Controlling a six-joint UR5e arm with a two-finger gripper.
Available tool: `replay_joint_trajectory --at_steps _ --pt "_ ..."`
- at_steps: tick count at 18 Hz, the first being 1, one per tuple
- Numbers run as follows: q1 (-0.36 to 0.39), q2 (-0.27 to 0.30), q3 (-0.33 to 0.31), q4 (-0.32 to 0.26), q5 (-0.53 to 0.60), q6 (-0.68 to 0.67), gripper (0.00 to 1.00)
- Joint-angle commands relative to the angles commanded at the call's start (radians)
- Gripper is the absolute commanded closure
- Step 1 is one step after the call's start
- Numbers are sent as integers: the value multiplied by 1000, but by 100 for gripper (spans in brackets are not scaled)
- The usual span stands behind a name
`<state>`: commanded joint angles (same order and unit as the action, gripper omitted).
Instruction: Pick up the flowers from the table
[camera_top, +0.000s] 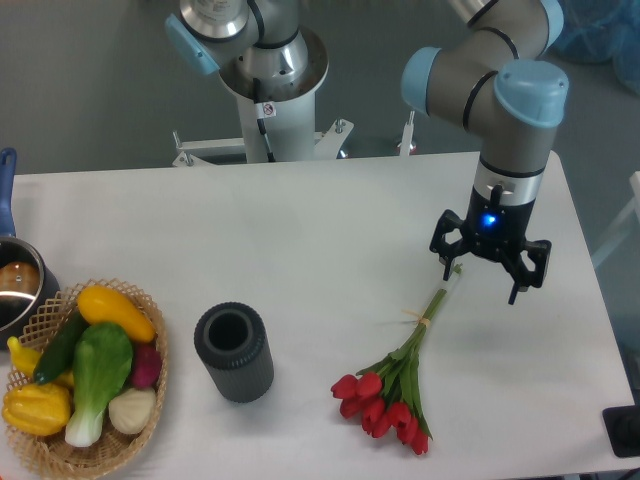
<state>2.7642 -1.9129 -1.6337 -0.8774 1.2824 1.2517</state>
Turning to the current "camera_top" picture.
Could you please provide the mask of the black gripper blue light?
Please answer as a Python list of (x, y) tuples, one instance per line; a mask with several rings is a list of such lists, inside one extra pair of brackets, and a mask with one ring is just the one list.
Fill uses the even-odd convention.
[[(541, 288), (552, 243), (525, 240), (534, 204), (532, 201), (515, 206), (495, 206), (473, 189), (464, 222), (452, 210), (445, 210), (436, 222), (429, 246), (444, 266), (443, 280), (449, 280), (454, 260), (466, 254), (467, 243), (474, 255), (493, 262), (501, 261), (513, 280), (509, 305), (514, 305), (517, 295), (530, 287)], [(453, 233), (461, 236), (450, 242), (447, 236)]]

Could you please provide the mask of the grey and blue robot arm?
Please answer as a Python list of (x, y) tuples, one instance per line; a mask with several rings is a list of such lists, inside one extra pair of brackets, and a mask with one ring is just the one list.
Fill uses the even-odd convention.
[[(425, 47), (402, 73), (414, 111), (461, 126), (482, 141), (464, 217), (442, 214), (430, 243), (445, 267), (465, 254), (498, 263), (514, 293), (543, 284), (547, 240), (526, 236), (569, 81), (543, 53), (558, 38), (556, 1), (457, 1), (471, 36), (453, 50)], [(165, 22), (176, 51), (235, 96), (251, 163), (328, 159), (315, 132), (315, 94), (328, 71), (319, 37), (295, 1), (183, 1)]]

